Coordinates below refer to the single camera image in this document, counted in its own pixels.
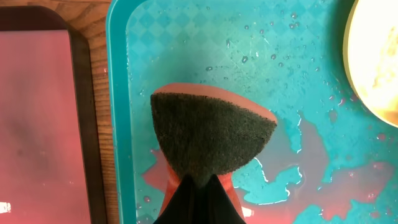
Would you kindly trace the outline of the yellow-green plate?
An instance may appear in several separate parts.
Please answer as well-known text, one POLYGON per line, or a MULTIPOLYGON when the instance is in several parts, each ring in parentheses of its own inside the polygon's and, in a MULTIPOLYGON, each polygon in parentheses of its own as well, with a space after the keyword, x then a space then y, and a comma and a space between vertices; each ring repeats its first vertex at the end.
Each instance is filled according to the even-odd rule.
POLYGON ((343 38, 346 76, 366 108, 397 127, 397 0, 355 0, 343 38))

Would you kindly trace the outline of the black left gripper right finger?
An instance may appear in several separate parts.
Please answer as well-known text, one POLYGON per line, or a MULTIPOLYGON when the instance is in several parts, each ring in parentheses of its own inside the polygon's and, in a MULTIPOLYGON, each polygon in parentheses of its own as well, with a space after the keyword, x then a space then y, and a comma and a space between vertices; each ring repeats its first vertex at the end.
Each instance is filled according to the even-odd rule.
POLYGON ((195 224, 245 224, 216 175, 195 191, 195 224))

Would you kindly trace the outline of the green orange sponge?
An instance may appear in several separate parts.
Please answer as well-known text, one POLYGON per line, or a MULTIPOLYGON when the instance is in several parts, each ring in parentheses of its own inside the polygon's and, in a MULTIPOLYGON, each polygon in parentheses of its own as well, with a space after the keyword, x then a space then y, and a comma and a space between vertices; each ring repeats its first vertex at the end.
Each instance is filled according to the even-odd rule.
POLYGON ((159 88, 150 105, 169 180, 190 175, 196 190, 216 175, 244 220, 231 175, 269 142, 277 127, 274 114, 233 92, 192 83, 159 88))

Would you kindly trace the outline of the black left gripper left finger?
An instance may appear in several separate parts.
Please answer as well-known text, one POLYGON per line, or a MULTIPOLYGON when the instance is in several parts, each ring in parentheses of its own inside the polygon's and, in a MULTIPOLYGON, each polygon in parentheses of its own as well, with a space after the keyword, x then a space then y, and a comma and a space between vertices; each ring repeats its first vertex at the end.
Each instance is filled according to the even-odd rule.
POLYGON ((195 208, 195 183, 190 175, 180 182, 170 179, 161 213, 154 224, 191 224, 195 208))

